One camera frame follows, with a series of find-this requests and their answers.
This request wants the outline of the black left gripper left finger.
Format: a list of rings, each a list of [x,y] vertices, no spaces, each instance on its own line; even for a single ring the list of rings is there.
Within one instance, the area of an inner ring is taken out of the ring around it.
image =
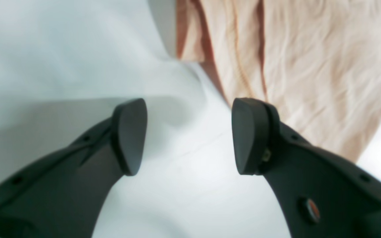
[[[90,238],[111,188],[138,173],[146,130],[145,100],[125,101],[0,183],[0,238]]]

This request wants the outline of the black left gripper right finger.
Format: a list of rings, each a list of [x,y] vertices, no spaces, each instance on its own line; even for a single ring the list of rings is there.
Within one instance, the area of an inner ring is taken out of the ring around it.
[[[239,174],[266,179],[292,238],[381,238],[379,180],[312,145],[263,101],[234,99],[232,131]]]

